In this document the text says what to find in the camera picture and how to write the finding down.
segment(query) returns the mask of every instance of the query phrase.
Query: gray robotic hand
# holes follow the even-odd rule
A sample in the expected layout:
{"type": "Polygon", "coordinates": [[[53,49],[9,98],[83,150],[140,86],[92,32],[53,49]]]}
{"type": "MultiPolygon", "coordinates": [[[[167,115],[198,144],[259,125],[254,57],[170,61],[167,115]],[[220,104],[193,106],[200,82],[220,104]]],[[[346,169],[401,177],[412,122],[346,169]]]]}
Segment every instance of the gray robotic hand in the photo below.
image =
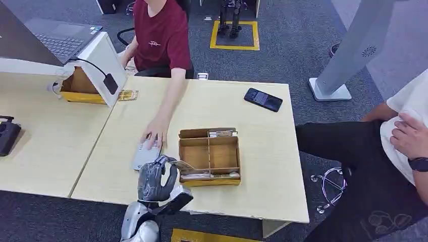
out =
{"type": "Polygon", "coordinates": [[[188,204],[193,196],[182,185],[174,188],[177,180],[177,167],[171,165],[170,176],[165,186],[161,185],[165,174],[165,164],[176,161],[161,155],[155,161],[143,165],[138,178],[138,201],[132,202],[126,209],[122,223],[121,242],[156,242],[159,238],[159,226],[155,222],[159,215],[171,215],[188,204]],[[169,199],[163,206],[159,202],[169,199]]]}
{"type": "Polygon", "coordinates": [[[170,176],[165,186],[161,186],[162,175],[165,175],[165,164],[176,161],[166,155],[159,156],[154,162],[144,164],[138,179],[138,200],[144,202],[163,202],[170,198],[177,179],[177,167],[171,165],[170,176]]]}

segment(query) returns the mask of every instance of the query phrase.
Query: laptop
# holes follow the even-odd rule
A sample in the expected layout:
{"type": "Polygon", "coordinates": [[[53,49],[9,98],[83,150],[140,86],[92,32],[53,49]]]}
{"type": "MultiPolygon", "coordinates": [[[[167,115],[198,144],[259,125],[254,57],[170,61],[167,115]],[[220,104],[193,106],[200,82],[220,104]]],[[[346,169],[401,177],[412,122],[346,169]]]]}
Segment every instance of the laptop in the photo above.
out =
{"type": "Polygon", "coordinates": [[[98,34],[102,26],[32,19],[25,26],[61,63],[67,63],[98,34]]]}
{"type": "Polygon", "coordinates": [[[24,25],[0,1],[0,57],[63,66],[101,29],[45,19],[32,19],[24,25]]]}

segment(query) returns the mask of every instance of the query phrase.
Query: phone screen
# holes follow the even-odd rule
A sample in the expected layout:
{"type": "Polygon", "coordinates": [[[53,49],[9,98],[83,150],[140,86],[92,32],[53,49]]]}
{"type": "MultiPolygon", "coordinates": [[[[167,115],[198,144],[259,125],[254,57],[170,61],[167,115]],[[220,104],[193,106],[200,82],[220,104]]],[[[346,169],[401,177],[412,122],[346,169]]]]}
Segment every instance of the phone screen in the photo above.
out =
{"type": "Polygon", "coordinates": [[[248,92],[247,94],[245,94],[244,99],[248,102],[254,103],[274,112],[278,112],[282,104],[282,99],[256,90],[254,88],[248,89],[248,92]]]}

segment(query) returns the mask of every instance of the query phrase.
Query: yellow floor marking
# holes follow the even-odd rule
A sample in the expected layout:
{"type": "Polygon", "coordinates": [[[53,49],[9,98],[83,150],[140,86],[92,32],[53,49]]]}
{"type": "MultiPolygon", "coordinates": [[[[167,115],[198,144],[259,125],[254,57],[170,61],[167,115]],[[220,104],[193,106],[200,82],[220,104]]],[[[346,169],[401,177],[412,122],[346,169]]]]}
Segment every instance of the yellow floor marking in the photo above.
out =
{"type": "Polygon", "coordinates": [[[239,50],[260,50],[260,42],[258,39],[258,25],[256,21],[239,21],[241,25],[251,25],[253,30],[253,43],[254,46],[236,46],[236,45],[216,45],[217,42],[217,31],[219,29],[220,20],[214,21],[212,27],[211,43],[209,47],[211,49],[239,49],[239,50]]]}
{"type": "Polygon", "coordinates": [[[260,241],[174,228],[173,236],[171,237],[171,242],[260,242],[260,241]]]}

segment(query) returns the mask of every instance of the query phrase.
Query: wooden desk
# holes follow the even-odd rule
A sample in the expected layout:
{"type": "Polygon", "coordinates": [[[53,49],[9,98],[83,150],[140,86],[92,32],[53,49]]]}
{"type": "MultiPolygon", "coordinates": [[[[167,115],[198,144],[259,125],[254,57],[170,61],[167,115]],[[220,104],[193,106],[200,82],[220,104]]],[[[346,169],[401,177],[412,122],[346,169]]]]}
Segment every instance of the wooden desk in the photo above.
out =
{"type": "MultiPolygon", "coordinates": [[[[119,204],[137,199],[138,173],[131,161],[168,81],[129,78],[125,89],[139,90],[138,99],[116,104],[72,198],[119,204]]],[[[194,199],[184,210],[260,218],[265,235],[285,221],[309,222],[288,85],[190,80],[164,153],[178,158],[179,130],[212,127],[237,129],[241,185],[192,188],[194,199]],[[244,101],[249,87],[282,98],[280,111],[244,101]]]]}
{"type": "Polygon", "coordinates": [[[0,115],[22,127],[0,157],[0,190],[67,197],[87,161],[111,109],[58,100],[46,90],[58,78],[0,73],[0,115]]]}

